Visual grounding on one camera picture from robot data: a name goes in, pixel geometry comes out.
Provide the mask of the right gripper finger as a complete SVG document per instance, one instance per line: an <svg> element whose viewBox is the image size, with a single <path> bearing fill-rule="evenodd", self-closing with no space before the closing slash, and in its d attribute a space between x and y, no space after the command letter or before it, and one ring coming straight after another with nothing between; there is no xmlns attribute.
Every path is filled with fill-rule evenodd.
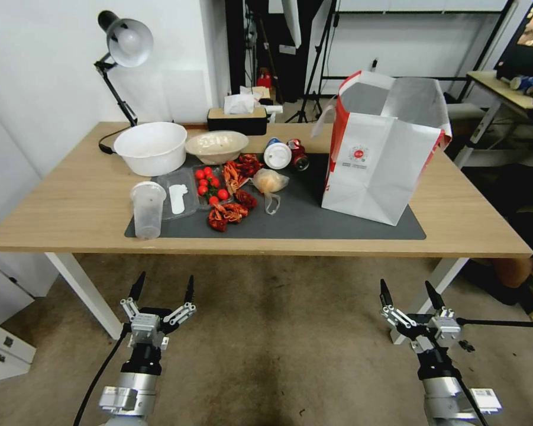
<svg viewBox="0 0 533 426"><path fill-rule="evenodd" d="M434 313L430 316L430 319L433 318L449 318L454 319L454 311L448 309L441 297L441 295L436 291L429 281L425 281L425 288L429 297L429 301L432 304Z"/></svg>
<svg viewBox="0 0 533 426"><path fill-rule="evenodd" d="M407 331L416 327L416 322L407 314L393 305L393 299L384 279L380 279L380 314L390 325L391 329Z"/></svg>

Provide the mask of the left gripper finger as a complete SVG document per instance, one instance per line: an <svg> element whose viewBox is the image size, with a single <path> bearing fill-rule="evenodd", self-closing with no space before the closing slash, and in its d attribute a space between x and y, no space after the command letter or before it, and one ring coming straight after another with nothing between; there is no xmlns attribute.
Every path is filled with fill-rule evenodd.
<svg viewBox="0 0 533 426"><path fill-rule="evenodd" d="M194 275L190 275L183 304L163 317L161 322L161 331L163 334L174 332L196 313L194 278Z"/></svg>
<svg viewBox="0 0 533 426"><path fill-rule="evenodd" d="M140 314L137 302L143 290L146 280L146 271L141 272L138 279L132 285L126 298L120 300L120 306L124 310L130 323Z"/></svg>

